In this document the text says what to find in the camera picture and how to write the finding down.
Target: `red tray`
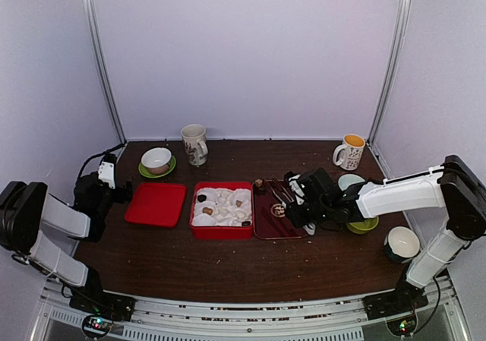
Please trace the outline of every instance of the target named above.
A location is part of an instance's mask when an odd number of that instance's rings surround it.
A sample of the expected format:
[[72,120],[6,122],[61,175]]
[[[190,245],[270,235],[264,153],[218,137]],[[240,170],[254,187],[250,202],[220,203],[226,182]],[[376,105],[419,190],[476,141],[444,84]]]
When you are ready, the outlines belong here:
[[197,200],[197,191],[202,188],[227,188],[234,191],[235,189],[248,189],[251,191],[251,183],[249,182],[201,182],[197,183],[194,189],[194,197],[192,198],[191,208],[191,230],[192,235],[200,240],[245,240],[253,236],[253,224],[255,222],[255,214],[252,203],[251,226],[234,227],[234,226],[193,226],[192,219],[194,217],[194,206]]
[[130,223],[175,227],[184,204],[185,185],[143,183],[135,191],[125,219]]
[[304,229],[297,229],[287,217],[275,217],[272,207],[279,201],[269,191],[259,192],[253,185],[254,232],[261,240],[281,238],[304,238],[308,234]]

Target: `white mug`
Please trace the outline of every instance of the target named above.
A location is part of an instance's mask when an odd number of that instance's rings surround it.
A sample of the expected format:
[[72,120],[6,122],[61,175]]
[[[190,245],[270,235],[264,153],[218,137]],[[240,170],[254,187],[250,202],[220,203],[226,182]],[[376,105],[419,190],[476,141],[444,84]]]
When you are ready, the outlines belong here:
[[365,149],[366,141],[357,134],[347,134],[334,150],[333,163],[344,170],[356,170]]
[[188,125],[181,129],[185,153],[191,165],[200,166],[207,161],[206,128],[203,125]]

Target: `white bowl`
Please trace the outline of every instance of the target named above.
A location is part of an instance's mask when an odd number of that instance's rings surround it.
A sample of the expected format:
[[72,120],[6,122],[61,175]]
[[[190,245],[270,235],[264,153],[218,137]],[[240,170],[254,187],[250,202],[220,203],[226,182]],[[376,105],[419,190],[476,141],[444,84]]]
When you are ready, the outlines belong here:
[[394,254],[403,258],[414,257],[420,251],[420,241],[411,229],[394,227],[388,233],[388,242]]
[[172,153],[165,147],[148,150],[142,156],[142,165],[150,174],[160,175],[169,170]]
[[338,179],[337,184],[339,186],[339,189],[342,191],[345,191],[348,186],[356,184],[356,183],[362,183],[365,180],[356,174],[345,174],[341,178]]

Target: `wooden table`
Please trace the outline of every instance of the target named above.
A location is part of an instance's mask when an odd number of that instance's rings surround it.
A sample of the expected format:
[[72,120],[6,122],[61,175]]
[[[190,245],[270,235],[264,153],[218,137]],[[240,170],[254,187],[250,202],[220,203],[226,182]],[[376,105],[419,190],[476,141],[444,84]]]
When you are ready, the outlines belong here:
[[[168,147],[178,160],[173,173],[154,182],[181,183],[188,192],[174,229],[127,223],[128,204],[115,204],[97,243],[81,242],[76,258],[97,269],[107,290],[196,302],[283,302],[334,298],[391,289],[402,266],[388,261],[383,240],[393,227],[407,226],[401,213],[380,218],[367,235],[318,230],[299,240],[201,241],[189,228],[194,186],[207,181],[281,178],[292,170],[332,164],[337,141],[210,141],[208,162],[197,168],[185,159],[181,142],[131,142],[119,160],[116,180],[149,181],[137,170],[142,154]],[[366,149],[356,174],[383,178]]]

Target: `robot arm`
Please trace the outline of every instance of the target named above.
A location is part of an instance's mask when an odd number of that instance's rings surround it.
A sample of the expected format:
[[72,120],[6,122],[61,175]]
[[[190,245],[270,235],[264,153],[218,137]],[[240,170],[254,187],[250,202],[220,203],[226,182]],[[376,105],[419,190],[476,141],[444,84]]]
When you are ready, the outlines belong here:
[[361,222],[385,213],[425,207],[446,207],[448,220],[407,267],[392,292],[364,299],[368,318],[386,317],[427,304],[423,288],[470,242],[486,232],[486,190],[457,156],[441,166],[404,178],[365,182],[345,191],[323,169],[286,175],[298,200],[287,205],[294,226],[327,221]]
[[115,157],[106,155],[98,172],[77,180],[73,207],[48,194],[44,183],[10,182],[0,194],[0,245],[14,251],[15,260],[58,277],[73,293],[72,308],[129,320],[134,299],[104,292],[93,268],[63,252],[40,229],[42,221],[72,238],[99,241],[113,203],[131,199],[131,185],[115,187],[114,175]]

